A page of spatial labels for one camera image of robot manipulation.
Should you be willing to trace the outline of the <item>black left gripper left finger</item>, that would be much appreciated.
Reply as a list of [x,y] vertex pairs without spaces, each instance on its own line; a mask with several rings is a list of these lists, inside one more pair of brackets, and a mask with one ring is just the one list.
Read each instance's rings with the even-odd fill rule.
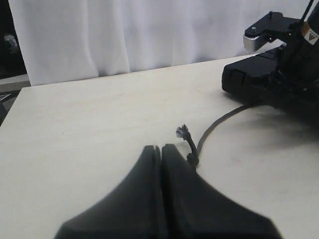
[[101,201],[62,224],[57,239],[165,239],[160,149],[145,146],[126,178]]

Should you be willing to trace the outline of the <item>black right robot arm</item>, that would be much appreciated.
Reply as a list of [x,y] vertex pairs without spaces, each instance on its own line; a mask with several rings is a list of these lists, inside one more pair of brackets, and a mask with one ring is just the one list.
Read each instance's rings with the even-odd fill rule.
[[275,78],[283,91],[319,98],[319,5],[301,20],[278,53]]

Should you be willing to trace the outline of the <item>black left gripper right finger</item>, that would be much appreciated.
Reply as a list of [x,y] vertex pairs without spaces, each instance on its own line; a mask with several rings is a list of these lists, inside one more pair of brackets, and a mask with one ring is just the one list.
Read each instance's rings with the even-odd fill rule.
[[172,239],[280,239],[274,223],[227,198],[173,144],[161,151],[161,183]]

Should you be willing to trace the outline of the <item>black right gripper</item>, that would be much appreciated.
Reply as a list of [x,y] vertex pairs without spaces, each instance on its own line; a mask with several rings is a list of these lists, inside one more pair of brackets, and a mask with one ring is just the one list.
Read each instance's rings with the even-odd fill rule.
[[319,42],[303,37],[276,48],[268,76],[268,98],[319,98]]

